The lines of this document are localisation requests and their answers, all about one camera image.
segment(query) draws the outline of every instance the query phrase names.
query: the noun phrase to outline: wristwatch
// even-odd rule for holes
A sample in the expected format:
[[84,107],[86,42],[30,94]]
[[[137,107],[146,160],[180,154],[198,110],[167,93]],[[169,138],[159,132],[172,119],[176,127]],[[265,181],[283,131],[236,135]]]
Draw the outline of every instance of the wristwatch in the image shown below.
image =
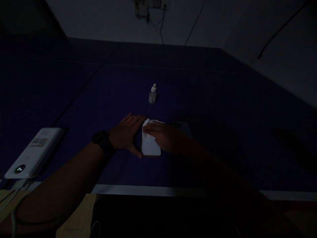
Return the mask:
[[94,144],[97,144],[102,148],[104,154],[112,155],[116,151],[109,140],[109,132],[107,131],[97,132],[92,136],[91,140]]

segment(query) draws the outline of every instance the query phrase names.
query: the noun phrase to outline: white cloth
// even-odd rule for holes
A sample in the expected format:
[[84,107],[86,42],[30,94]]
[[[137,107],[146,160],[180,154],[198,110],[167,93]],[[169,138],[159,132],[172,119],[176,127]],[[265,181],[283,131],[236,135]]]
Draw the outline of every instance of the white cloth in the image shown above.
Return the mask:
[[157,120],[151,120],[151,119],[146,119],[143,123],[142,126],[142,153],[144,156],[160,156],[161,155],[161,148],[159,145],[155,142],[155,137],[151,136],[149,134],[146,134],[143,131],[143,127],[145,127],[148,123],[152,122],[159,122]]

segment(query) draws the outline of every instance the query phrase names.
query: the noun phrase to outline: table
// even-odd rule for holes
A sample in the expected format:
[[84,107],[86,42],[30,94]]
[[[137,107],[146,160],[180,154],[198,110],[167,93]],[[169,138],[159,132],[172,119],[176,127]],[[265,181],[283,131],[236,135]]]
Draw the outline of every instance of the table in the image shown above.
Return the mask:
[[[8,138],[8,144],[2,142],[5,146],[1,157],[10,160],[3,160],[1,173],[5,173],[34,134],[52,124],[73,100],[55,124],[67,128],[68,133],[30,189],[78,153],[92,134],[112,128],[133,112],[166,123],[187,121],[194,139],[271,199],[297,196],[297,200],[317,200],[316,175],[302,168],[270,131],[274,127],[293,130],[316,154],[315,109],[220,49],[95,43],[78,43],[78,53],[70,54],[71,57],[68,53],[56,56],[49,51],[44,55],[48,60],[30,59],[32,51],[28,51],[14,55],[8,62],[1,59],[6,66],[0,70],[10,79],[6,88],[11,89],[7,94],[3,90],[7,97],[3,107],[8,112],[4,124],[17,120],[17,126],[7,127],[3,137]],[[85,49],[89,49],[89,44],[93,52],[88,54]],[[98,48],[107,54],[101,57]],[[40,58],[41,54],[38,52],[35,57]],[[12,82],[16,78],[20,84],[15,93]],[[38,82],[36,92],[49,93],[34,96],[32,85]],[[157,102],[150,105],[148,94],[153,83],[158,87]],[[21,85],[30,91],[24,94]],[[11,131],[22,133],[16,139]],[[138,132],[137,146],[140,140]],[[163,152],[160,158],[139,160],[122,150],[109,161],[92,192],[201,196],[204,190],[199,176],[182,158]]]
[[[153,83],[158,86],[158,100],[150,105]],[[36,180],[62,166],[93,133],[112,128],[129,112],[167,123],[187,121],[194,139],[259,190],[316,192],[316,176],[306,172],[270,131],[270,127],[284,127],[300,134],[313,128],[309,115],[314,110],[302,101],[252,74],[119,65],[104,65],[56,124],[69,132],[54,162]],[[145,193],[157,188],[150,194],[161,193],[162,188],[200,193],[202,188],[186,161],[164,152],[160,158],[139,160],[128,151],[118,151],[98,184],[108,184],[106,188],[116,193],[138,193],[142,187]]]

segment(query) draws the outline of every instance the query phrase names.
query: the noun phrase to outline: cable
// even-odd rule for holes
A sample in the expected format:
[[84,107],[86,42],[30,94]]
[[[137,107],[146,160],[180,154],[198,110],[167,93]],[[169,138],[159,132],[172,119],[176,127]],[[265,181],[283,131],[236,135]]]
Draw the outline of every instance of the cable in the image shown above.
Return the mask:
[[9,201],[2,207],[0,208],[0,211],[2,211],[8,204],[15,198],[15,196],[18,194],[18,192],[21,190],[21,188],[18,188],[17,190],[14,190],[12,197],[9,199]]
[[95,223],[92,225],[92,228],[90,229],[90,234],[89,234],[89,237],[90,237],[91,232],[92,232],[92,229],[93,229],[93,227],[95,226],[95,224],[96,224],[96,223],[98,223],[98,224],[99,224],[99,238],[100,238],[100,233],[101,233],[101,224],[100,224],[100,222],[99,222],[99,221],[95,221]]
[[264,50],[265,50],[266,47],[271,43],[271,41],[278,35],[278,33],[280,33],[281,30],[283,30],[283,28],[286,27],[286,25],[287,25],[288,23],[290,23],[290,21],[293,20],[293,18],[294,18],[301,10],[303,10],[303,8],[306,7],[306,5],[307,5],[309,2],[310,2],[310,0],[308,0],[307,2],[305,2],[305,3],[303,4],[303,6],[302,6],[297,12],[295,12],[295,13],[291,16],[291,18],[289,18],[288,21],[271,37],[271,39],[266,43],[266,45],[265,45],[265,46],[263,47],[263,49],[261,50],[261,52],[260,52],[260,54],[259,54],[259,56],[258,56],[258,60],[261,59]]
[[0,203],[2,203],[4,200],[6,200],[7,197],[9,197],[12,193],[14,193],[15,190],[13,190],[11,193],[9,193],[7,196],[5,196],[5,198],[3,198]]
[[18,188],[16,190],[14,190],[13,192],[11,192],[9,195],[12,195],[12,197],[9,199],[9,201],[2,207],[0,208],[0,211],[2,211],[6,206],[8,206],[8,204],[15,198],[15,196],[18,194],[18,192],[27,184],[27,179],[21,179],[20,181],[17,182],[17,186]]
[[153,21],[152,21],[152,20],[150,20],[150,23],[152,23],[152,25],[153,25],[154,27],[157,27],[157,26],[159,25],[159,23],[160,23],[162,20],[163,20],[163,18],[162,18],[161,20],[159,20],[159,21],[158,21],[158,23],[157,23],[156,25],[154,25],[154,23],[153,23]]
[[191,30],[191,32],[189,33],[189,36],[188,36],[188,38],[187,38],[187,40],[186,40],[186,42],[185,42],[185,46],[186,46],[187,41],[189,40],[189,38],[190,38],[190,36],[191,36],[191,34],[192,34],[193,30],[194,30],[194,27],[195,27],[196,22],[197,22],[197,20],[198,20],[200,14],[201,14],[201,11],[202,11],[202,8],[204,7],[205,2],[206,2],[206,0],[204,1],[204,3],[203,3],[202,6],[201,6],[201,9],[200,9],[200,12],[199,12],[199,14],[198,14],[198,17],[197,17],[197,19],[196,19],[196,21],[195,21],[195,23],[194,23],[194,25],[193,25],[193,27],[192,27],[192,30]]
[[105,64],[105,62],[111,57],[111,55],[116,51],[116,49],[119,47],[119,45],[113,50],[113,52],[107,57],[107,59],[99,66],[99,68],[94,72],[94,74],[88,79],[88,81],[84,84],[84,86],[79,90],[79,92],[76,94],[76,96],[70,101],[70,103],[66,106],[66,108],[62,111],[62,113],[57,117],[57,119],[53,122],[51,127],[54,127],[55,124],[59,121],[59,119],[64,115],[64,113],[67,111],[69,106],[75,101],[75,99],[78,97],[78,95],[82,92],[82,90],[86,87],[86,85],[90,82],[90,80],[95,76],[95,74],[100,70],[100,68]]
[[164,15],[165,15],[165,8],[166,6],[164,6],[164,9],[163,9],[163,18],[162,18],[162,25],[161,25],[161,29],[159,31],[159,34],[161,35],[161,39],[162,39],[162,45],[164,45],[164,42],[163,42],[163,37],[162,37],[162,27],[163,27],[163,24],[164,24]]

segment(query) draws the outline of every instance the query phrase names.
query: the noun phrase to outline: black cable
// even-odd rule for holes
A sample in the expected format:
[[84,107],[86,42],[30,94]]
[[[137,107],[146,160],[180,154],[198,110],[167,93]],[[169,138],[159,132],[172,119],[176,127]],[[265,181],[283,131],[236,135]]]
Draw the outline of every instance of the black cable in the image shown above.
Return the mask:
[[1,201],[0,201],[0,203],[2,203],[7,197],[9,197],[12,193],[14,193],[15,192],[15,190],[12,190],[12,192],[11,193],[9,193],[7,196],[5,196]]
[[78,97],[78,95],[81,93],[81,91],[86,87],[86,85],[90,82],[90,80],[95,76],[95,74],[100,70],[100,68],[105,64],[105,62],[110,58],[110,56],[116,51],[116,49],[114,49],[114,51],[109,55],[109,57],[107,57],[107,59],[99,66],[99,68],[96,70],[96,72],[94,72],[94,74],[88,79],[88,81],[85,83],[85,85],[79,90],[79,92],[76,94],[76,96],[70,101],[70,103],[66,106],[66,108],[64,109],[64,111],[59,115],[59,117],[53,122],[51,127],[54,127],[55,124],[58,122],[58,120],[62,117],[62,115],[64,115],[64,113],[67,111],[67,109],[69,108],[69,106],[73,103],[73,101],[75,101],[75,99]]
[[307,2],[305,2],[305,3],[303,4],[303,6],[302,6],[297,12],[295,12],[295,13],[291,16],[291,18],[289,18],[288,21],[272,36],[272,38],[266,43],[266,45],[265,45],[265,46],[263,47],[263,49],[261,50],[261,52],[260,52],[260,54],[259,54],[259,56],[258,56],[258,59],[261,59],[264,50],[265,50],[266,47],[271,43],[271,41],[278,35],[278,33],[280,33],[281,30],[283,30],[283,28],[286,27],[286,25],[287,25],[288,23],[290,23],[290,21],[293,20],[293,18],[294,18],[301,10],[303,10],[303,8],[306,7],[306,5],[307,5],[309,2],[310,2],[310,0],[308,0]]
[[197,17],[197,19],[196,19],[196,21],[195,21],[195,23],[194,23],[194,25],[193,25],[193,27],[192,27],[192,30],[191,30],[191,32],[190,32],[190,34],[189,34],[189,36],[188,36],[188,38],[187,38],[187,40],[186,40],[186,42],[185,42],[185,46],[186,46],[187,41],[189,40],[189,38],[190,38],[190,36],[191,36],[191,34],[192,34],[193,30],[194,30],[194,27],[195,27],[196,22],[197,22],[197,20],[198,20],[200,14],[201,14],[201,11],[202,11],[202,8],[204,7],[205,2],[206,2],[206,0],[204,1],[204,3],[203,3],[202,6],[201,6],[201,9],[200,9],[200,12],[199,12],[199,14],[198,14],[198,17]]
[[164,6],[164,9],[163,9],[163,18],[162,18],[162,25],[161,25],[161,29],[159,31],[159,34],[161,35],[161,39],[162,39],[162,45],[164,45],[164,42],[163,42],[163,37],[162,37],[162,27],[163,27],[163,24],[164,24],[164,15],[165,15],[165,6]]
[[153,23],[153,21],[152,21],[152,20],[150,20],[150,23],[152,23],[152,25],[153,25],[154,27],[157,27],[157,26],[159,25],[159,23],[160,23],[162,20],[163,20],[163,18],[162,18],[161,20],[159,20],[159,21],[158,21],[158,23],[157,23],[156,25],[154,25],[154,23]]

